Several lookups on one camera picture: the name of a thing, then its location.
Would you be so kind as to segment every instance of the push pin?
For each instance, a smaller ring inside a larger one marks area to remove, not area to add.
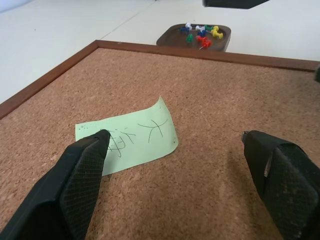
[[[206,48],[210,47],[210,46],[211,46],[211,43],[212,43],[212,42],[211,42],[210,40],[203,41],[203,42],[202,42],[202,47],[200,47],[199,50],[201,50],[201,49],[203,49],[203,48],[206,49]]]
[[[207,41],[208,40],[208,38],[205,36],[205,37],[201,37],[201,36],[199,36],[199,35],[197,35],[196,37],[195,37],[195,39],[198,41],[198,42],[203,42],[203,41]]]
[[[223,33],[218,33],[219,27],[214,26],[213,29],[210,31],[213,37],[219,37],[219,39],[222,39],[224,37]]]
[[[202,31],[204,31],[204,30],[206,30],[205,29],[205,27],[204,26],[195,26],[195,30],[198,30],[198,31],[200,31],[200,32],[202,32]]]
[[[192,26],[189,22],[185,24],[185,27],[188,28],[190,31],[192,30]]]
[[[204,31],[199,31],[199,32],[197,33],[197,35],[200,36],[200,37],[202,37],[202,38],[204,38],[205,35],[206,35],[206,30],[204,30]]]
[[[187,37],[186,37],[186,42],[188,44],[192,44],[192,42],[194,41],[194,36],[192,35],[192,33],[190,33]]]
[[[213,26],[204,25],[204,28],[205,28],[205,30],[210,32],[214,27]]]
[[[190,29],[189,29],[188,27],[181,27],[181,28],[180,28],[180,33],[182,33],[182,32],[187,32],[187,33],[189,33],[189,31],[190,31]]]

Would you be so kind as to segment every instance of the green push pin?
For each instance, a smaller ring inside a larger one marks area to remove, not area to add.
[[[187,37],[186,37],[186,42],[188,44],[192,44],[192,42],[194,41],[194,36],[190,33]]]
[[[208,25],[204,25],[204,28],[205,28],[205,30],[207,30],[207,31],[211,31],[212,29],[214,29],[214,27],[213,26],[208,26]]]

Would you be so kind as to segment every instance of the yellow push pin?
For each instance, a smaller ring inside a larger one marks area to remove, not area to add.
[[[215,37],[219,37],[219,39],[222,39],[224,37],[223,33],[218,33],[219,27],[218,26],[214,26],[213,29],[210,31],[210,33],[212,34],[212,36]]]

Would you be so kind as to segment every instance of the brown tray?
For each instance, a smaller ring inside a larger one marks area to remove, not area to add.
[[[186,24],[177,24],[170,27],[165,33],[156,41],[158,46],[169,46],[169,47],[178,47],[178,48],[189,48],[189,49],[199,49],[201,48],[201,43],[197,42],[196,36],[198,31],[195,30],[196,26],[204,26],[205,24],[191,24],[192,30],[189,33],[180,32],[180,28],[185,27]],[[223,33],[223,38],[218,39],[217,37],[213,37],[211,33],[207,33],[205,36],[208,40],[212,41],[212,45],[207,49],[201,50],[209,50],[209,51],[221,51],[225,52],[231,36],[231,29],[227,26],[222,25],[212,25],[207,24],[208,26],[218,26],[219,33]],[[193,42],[187,43],[187,36],[189,34],[193,35]]]

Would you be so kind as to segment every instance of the blue push pin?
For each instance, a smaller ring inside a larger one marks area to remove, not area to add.
[[[199,31],[199,32],[197,33],[197,35],[199,35],[200,37],[204,38],[205,35],[206,35],[206,30],[204,30],[204,31]]]
[[[181,28],[180,28],[180,33],[182,33],[182,32],[187,32],[187,33],[189,33],[189,31],[190,31],[190,29],[189,29],[188,27],[181,27]]]

